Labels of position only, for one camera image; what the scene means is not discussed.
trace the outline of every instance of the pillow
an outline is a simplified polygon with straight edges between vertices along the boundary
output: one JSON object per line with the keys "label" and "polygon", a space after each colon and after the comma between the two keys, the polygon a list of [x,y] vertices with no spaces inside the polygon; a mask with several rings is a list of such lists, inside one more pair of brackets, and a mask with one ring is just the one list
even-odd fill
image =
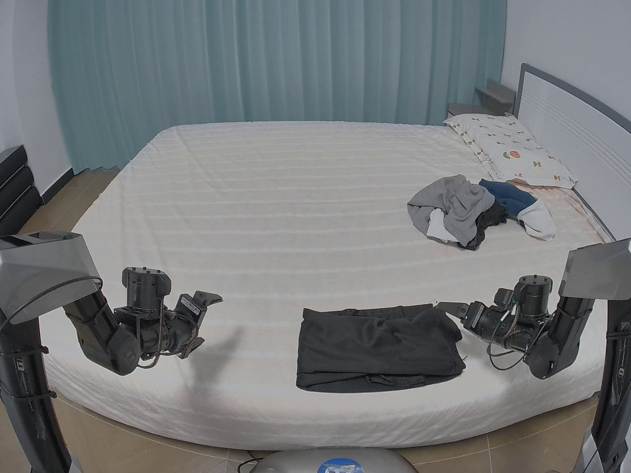
{"label": "pillow", "polygon": [[529,185],[572,189],[576,181],[558,158],[539,145],[511,114],[461,114],[444,121],[469,144],[491,176]]}

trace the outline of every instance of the black cloth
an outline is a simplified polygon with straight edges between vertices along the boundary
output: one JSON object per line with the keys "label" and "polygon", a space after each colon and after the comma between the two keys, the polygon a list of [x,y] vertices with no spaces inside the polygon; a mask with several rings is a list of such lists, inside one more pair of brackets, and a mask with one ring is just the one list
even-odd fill
{"label": "black cloth", "polygon": [[460,329],[430,304],[318,312],[305,308],[296,385],[315,392],[378,392],[462,373]]}
{"label": "black cloth", "polygon": [[499,223],[505,223],[509,214],[506,210],[506,207],[502,205],[499,201],[495,200],[495,203],[491,206],[490,209],[485,210],[479,216],[477,216],[475,220],[475,225],[478,229],[473,240],[469,241],[469,243],[464,246],[460,242],[458,243],[458,247],[465,248],[469,250],[476,250],[480,243],[484,241],[484,230],[489,226],[497,226]]}

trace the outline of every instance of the curtain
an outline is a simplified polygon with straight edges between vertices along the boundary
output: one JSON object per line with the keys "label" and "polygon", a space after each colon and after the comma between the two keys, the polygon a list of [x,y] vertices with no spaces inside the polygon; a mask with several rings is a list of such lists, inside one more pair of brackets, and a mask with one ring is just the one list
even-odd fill
{"label": "curtain", "polygon": [[75,171],[225,121],[440,124],[499,80],[506,0],[50,0]]}

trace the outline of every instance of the mattress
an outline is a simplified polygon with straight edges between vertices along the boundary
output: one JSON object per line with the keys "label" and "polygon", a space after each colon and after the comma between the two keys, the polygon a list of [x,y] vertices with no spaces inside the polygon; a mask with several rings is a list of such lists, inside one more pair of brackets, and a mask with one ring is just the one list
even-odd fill
{"label": "mattress", "polygon": [[428,240],[406,202],[457,173],[489,178],[446,127],[251,122],[164,130],[75,232],[85,237],[112,307],[126,302],[127,266],[167,272],[170,308],[197,289],[224,302],[209,309],[206,342],[188,359],[162,358],[128,376],[85,359],[63,311],[51,312],[42,318],[51,385],[143,430],[258,450],[454,441],[590,397],[603,368],[603,303],[576,362],[549,380],[523,363],[494,370],[486,344],[464,331],[457,346],[466,369],[448,382],[368,394],[296,388],[304,307],[491,304],[497,288],[537,273],[554,280],[553,310],[567,252],[602,240],[577,199],[560,189],[536,191],[558,228],[554,241],[531,238],[512,221],[489,228],[475,252]]}

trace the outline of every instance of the gray sweater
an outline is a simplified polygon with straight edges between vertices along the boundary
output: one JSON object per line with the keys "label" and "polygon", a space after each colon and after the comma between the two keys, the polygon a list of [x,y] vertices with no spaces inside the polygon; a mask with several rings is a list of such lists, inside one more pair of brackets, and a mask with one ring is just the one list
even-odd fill
{"label": "gray sweater", "polygon": [[463,245],[476,235],[475,220],[491,208],[495,198],[484,187],[470,183],[463,175],[439,178],[425,186],[408,201],[412,223],[424,235],[435,208],[445,212],[445,229]]}

